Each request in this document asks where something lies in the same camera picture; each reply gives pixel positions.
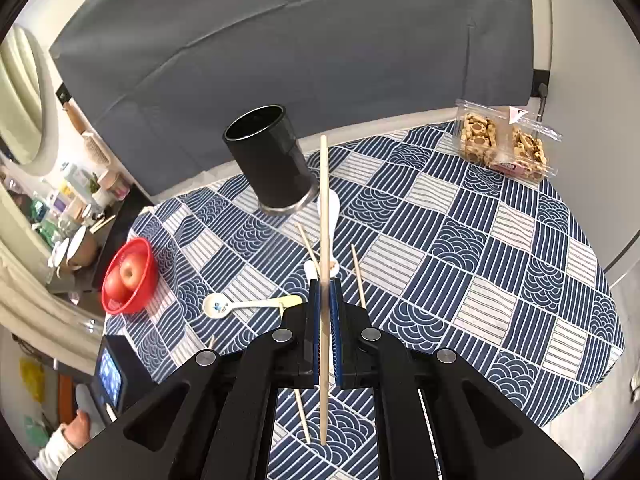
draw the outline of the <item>blue and white patterned tablecloth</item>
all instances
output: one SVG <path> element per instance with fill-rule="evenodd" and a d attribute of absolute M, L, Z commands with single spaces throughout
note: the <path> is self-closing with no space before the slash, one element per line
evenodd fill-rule
<path fill-rule="evenodd" d="M 453 123 L 347 142 L 330 149 L 340 196 L 335 256 L 344 299 L 358 304 L 350 245 L 375 326 L 407 346 L 450 347 L 535 423 L 546 424 L 602 380 L 624 339 L 602 269 L 547 181 L 539 186 L 469 164 L 453 149 Z M 318 153 L 308 157 L 319 173 Z M 308 258 L 296 223 L 319 249 L 316 204 L 292 217 L 258 210 L 242 175 L 172 198 L 137 218 L 161 278 L 142 312 L 107 320 L 161 381 L 212 338 L 222 353 L 279 325 L 277 309 L 201 312 L 207 294 L 232 300 L 306 298 Z M 291 390 L 277 408 L 269 478 L 377 478 L 369 390 L 330 396 L 322 447 L 317 390 L 303 391 L 311 446 Z"/>

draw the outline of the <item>gray curtain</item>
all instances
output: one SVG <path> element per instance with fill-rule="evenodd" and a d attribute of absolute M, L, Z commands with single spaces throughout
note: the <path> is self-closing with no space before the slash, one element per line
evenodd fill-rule
<path fill-rule="evenodd" d="M 87 0 L 51 54 L 150 194 L 231 160 L 238 115 L 284 104 L 299 137 L 527 102 L 531 0 Z"/>

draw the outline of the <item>hand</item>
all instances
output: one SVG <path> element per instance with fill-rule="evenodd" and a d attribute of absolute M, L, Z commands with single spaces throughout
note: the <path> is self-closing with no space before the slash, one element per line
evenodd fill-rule
<path fill-rule="evenodd" d="M 76 449 L 80 449 L 84 444 L 91 440 L 89 436 L 89 428 L 91 420 L 82 410 L 76 412 L 76 418 L 62 432 L 69 444 Z"/>

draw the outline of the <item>red plastic basket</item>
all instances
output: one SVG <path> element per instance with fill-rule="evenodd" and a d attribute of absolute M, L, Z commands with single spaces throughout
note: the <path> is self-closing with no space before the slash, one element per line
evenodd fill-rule
<path fill-rule="evenodd" d="M 131 253 L 141 253 L 146 257 L 145 272 L 142 275 L 142 280 L 126 303 L 120 303 L 107 296 L 103 283 L 102 307 L 107 314 L 115 316 L 116 314 L 133 314 L 138 312 L 149 303 L 156 291 L 156 285 L 158 285 L 158 266 L 151 251 L 151 245 L 145 238 L 133 238 L 133 240 L 128 241 L 120 248 L 109 264 L 109 268 L 104 275 L 105 280 L 109 273 L 115 267 L 118 267 L 124 258 Z"/>

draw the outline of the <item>apple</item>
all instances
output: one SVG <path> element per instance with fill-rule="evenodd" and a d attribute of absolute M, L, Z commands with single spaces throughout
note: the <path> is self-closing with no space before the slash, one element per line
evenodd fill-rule
<path fill-rule="evenodd" d="M 136 290 L 145 273 L 146 256 L 140 253 L 132 253 L 120 264 L 120 277 L 122 283 L 129 290 Z"/>
<path fill-rule="evenodd" d="M 118 269 L 113 269 L 104 280 L 104 291 L 113 301 L 119 303 L 127 303 L 131 297 L 131 291 L 122 282 Z"/>

